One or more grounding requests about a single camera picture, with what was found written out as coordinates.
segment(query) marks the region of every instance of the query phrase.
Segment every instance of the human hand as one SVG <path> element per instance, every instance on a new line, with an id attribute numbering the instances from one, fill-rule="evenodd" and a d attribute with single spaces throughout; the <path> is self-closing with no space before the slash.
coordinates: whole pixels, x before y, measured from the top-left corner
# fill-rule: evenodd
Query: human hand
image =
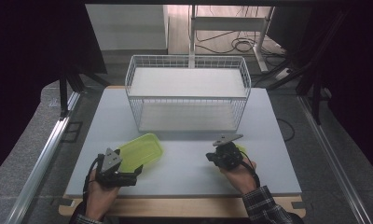
<path id="1" fill-rule="evenodd" d="M 248 159 L 244 158 L 243 161 L 250 165 L 250 161 Z M 251 163 L 255 169 L 256 163 L 254 161 L 251 161 Z M 227 177 L 233 188 L 238 190 L 241 194 L 246 194 L 256 189 L 256 181 L 244 166 L 239 165 L 230 171 L 223 168 L 219 168 L 219 170 Z"/>
<path id="2" fill-rule="evenodd" d="M 85 216 L 94 220 L 101 220 L 117 198 L 120 187 L 106 188 L 95 181 L 95 177 L 96 170 L 93 170 L 90 174 Z"/>

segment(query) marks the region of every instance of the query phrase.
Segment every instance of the white wire basket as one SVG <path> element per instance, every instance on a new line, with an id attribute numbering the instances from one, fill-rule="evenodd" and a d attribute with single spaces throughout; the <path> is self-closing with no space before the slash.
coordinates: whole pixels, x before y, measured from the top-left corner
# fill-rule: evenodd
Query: white wire basket
<path id="1" fill-rule="evenodd" d="M 125 86 L 139 132 L 225 133 L 239 127 L 251 79 L 243 57 L 134 55 Z"/>

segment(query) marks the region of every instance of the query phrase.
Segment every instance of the plaid sleeve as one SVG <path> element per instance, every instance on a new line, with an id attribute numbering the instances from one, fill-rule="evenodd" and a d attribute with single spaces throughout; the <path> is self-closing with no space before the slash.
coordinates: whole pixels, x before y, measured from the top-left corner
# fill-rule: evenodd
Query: plaid sleeve
<path id="1" fill-rule="evenodd" d="M 267 186 L 244 194 L 242 200 L 253 223 L 292 223 L 288 213 L 274 202 Z"/>
<path id="2" fill-rule="evenodd" d="M 78 214 L 76 216 L 76 224 L 103 224 L 103 223 L 100 221 L 90 219 L 88 217 L 84 217 L 81 214 Z"/>

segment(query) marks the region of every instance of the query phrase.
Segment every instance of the wall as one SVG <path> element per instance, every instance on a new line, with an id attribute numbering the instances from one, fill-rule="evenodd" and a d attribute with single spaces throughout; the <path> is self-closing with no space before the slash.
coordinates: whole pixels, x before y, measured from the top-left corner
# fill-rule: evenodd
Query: wall
<path id="1" fill-rule="evenodd" d="M 166 49 L 167 6 L 86 5 L 101 50 Z"/>

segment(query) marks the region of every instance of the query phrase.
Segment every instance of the plastic lid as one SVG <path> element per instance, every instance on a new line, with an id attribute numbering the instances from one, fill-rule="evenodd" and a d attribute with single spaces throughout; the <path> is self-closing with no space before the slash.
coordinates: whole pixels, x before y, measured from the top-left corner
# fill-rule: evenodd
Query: plastic lid
<path id="1" fill-rule="evenodd" d="M 118 149 L 119 156 L 123 159 L 119 170 L 124 173 L 133 172 L 141 165 L 158 161 L 163 154 L 157 136 L 152 133 L 138 137 Z"/>

